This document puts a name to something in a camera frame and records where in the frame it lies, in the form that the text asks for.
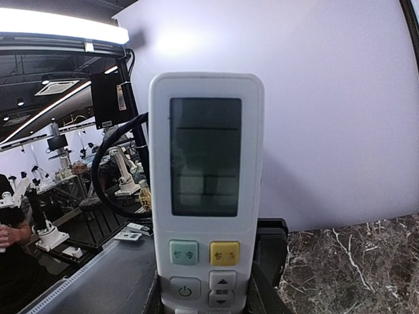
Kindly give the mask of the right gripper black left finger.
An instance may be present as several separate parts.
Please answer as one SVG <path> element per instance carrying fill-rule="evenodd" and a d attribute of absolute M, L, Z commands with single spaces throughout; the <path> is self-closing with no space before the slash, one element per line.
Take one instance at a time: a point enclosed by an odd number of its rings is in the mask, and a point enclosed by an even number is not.
<path fill-rule="evenodd" d="M 158 272 L 154 272 L 153 282 L 149 289 L 145 305 L 143 306 L 143 314 L 161 314 L 162 301 L 160 295 L 160 279 Z"/>

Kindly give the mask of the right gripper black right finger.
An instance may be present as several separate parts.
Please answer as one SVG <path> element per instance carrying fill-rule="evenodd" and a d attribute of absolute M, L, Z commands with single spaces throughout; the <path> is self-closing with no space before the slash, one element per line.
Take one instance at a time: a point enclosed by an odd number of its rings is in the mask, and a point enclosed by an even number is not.
<path fill-rule="evenodd" d="M 289 229 L 282 218 L 260 218 L 248 286 L 249 313 L 288 313 L 276 289 L 285 269 Z"/>

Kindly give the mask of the white air conditioner remote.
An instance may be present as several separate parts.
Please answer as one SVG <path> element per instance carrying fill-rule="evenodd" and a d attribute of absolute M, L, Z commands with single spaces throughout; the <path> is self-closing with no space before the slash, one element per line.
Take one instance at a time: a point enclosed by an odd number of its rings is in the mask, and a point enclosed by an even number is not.
<path fill-rule="evenodd" d="M 165 313 L 241 313 L 255 250 L 264 86 L 163 73 L 149 88 L 156 269 Z"/>

